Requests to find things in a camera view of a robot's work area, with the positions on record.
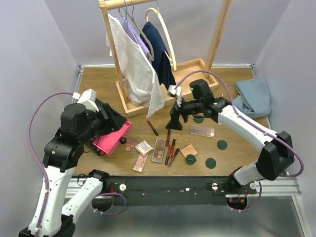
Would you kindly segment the long eyeshadow palette purple tones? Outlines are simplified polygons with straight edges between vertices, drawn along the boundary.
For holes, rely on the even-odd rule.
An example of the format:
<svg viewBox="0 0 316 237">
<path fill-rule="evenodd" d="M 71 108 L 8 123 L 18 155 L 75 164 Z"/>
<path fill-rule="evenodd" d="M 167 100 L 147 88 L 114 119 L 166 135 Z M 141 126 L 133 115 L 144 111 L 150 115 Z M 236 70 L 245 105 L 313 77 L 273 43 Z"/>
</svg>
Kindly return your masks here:
<svg viewBox="0 0 316 237">
<path fill-rule="evenodd" d="M 191 125 L 190 134 L 213 138 L 215 136 L 215 129 L 211 127 Z"/>
</svg>

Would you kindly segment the pink drawer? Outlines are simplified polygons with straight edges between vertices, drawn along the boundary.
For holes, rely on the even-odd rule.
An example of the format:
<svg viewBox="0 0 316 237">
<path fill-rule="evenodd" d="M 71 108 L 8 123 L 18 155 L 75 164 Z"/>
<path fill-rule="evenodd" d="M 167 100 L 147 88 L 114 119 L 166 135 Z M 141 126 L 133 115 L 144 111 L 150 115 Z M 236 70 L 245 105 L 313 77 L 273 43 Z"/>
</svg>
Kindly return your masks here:
<svg viewBox="0 0 316 237">
<path fill-rule="evenodd" d="M 119 131 L 112 132 L 108 135 L 97 136 L 92 142 L 92 148 L 98 155 L 112 155 L 116 148 L 121 144 L 121 139 L 126 138 L 132 128 L 132 123 L 126 121 Z"/>
</svg>

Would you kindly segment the black organizer box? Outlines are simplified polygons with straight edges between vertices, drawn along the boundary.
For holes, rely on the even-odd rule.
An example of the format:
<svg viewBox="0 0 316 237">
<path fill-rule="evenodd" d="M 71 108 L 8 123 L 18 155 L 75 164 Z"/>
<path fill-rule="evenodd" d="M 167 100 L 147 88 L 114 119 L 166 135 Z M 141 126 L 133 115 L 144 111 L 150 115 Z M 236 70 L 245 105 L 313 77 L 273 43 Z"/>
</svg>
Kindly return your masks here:
<svg viewBox="0 0 316 237">
<path fill-rule="evenodd" d="M 105 118 L 99 131 L 86 145 L 97 155 L 111 155 L 119 144 L 126 143 L 126 133 L 129 130 L 129 122 L 120 113 L 113 110 L 107 104 L 99 109 L 99 112 L 87 111 L 89 125 L 96 119 Z"/>
</svg>

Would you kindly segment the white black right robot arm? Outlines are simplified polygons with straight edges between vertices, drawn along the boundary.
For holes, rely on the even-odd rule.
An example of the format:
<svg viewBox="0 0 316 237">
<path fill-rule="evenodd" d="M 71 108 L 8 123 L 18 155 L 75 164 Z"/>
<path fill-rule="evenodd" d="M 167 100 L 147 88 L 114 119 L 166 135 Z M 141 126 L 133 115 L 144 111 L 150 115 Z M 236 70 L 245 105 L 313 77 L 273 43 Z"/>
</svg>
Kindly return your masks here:
<svg viewBox="0 0 316 237">
<path fill-rule="evenodd" d="M 223 97 L 215 98 L 207 82 L 198 79 L 190 83 L 194 96 L 186 102 L 181 87 L 171 85 L 168 95 L 176 99 L 170 111 L 170 121 L 166 129 L 182 130 L 179 118 L 187 122 L 189 115 L 203 114 L 215 122 L 225 125 L 250 142 L 259 152 L 256 162 L 233 171 L 223 184 L 224 190 L 237 194 L 251 182 L 267 179 L 275 180 L 293 162 L 291 136 L 283 131 L 276 133 L 251 118 L 243 115 Z"/>
</svg>

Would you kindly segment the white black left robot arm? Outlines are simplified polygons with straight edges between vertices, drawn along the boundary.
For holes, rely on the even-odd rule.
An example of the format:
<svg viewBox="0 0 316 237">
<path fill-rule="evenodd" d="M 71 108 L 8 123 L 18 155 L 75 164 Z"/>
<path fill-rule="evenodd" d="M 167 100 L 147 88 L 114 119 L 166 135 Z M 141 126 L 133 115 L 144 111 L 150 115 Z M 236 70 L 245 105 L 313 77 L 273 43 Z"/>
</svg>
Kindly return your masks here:
<svg viewBox="0 0 316 237">
<path fill-rule="evenodd" d="M 71 237 L 76 222 L 95 197 L 113 199 L 119 196 L 123 206 L 124 195 L 114 193 L 109 174 L 93 170 L 80 190 L 64 202 L 68 184 L 84 153 L 84 145 L 96 137 L 119 131 L 126 118 L 113 110 L 109 104 L 96 100 L 96 107 L 87 108 L 83 103 L 68 104 L 61 113 L 61 126 L 54 138 L 44 148 L 43 172 L 37 208 L 28 227 L 21 230 L 21 237 Z"/>
</svg>

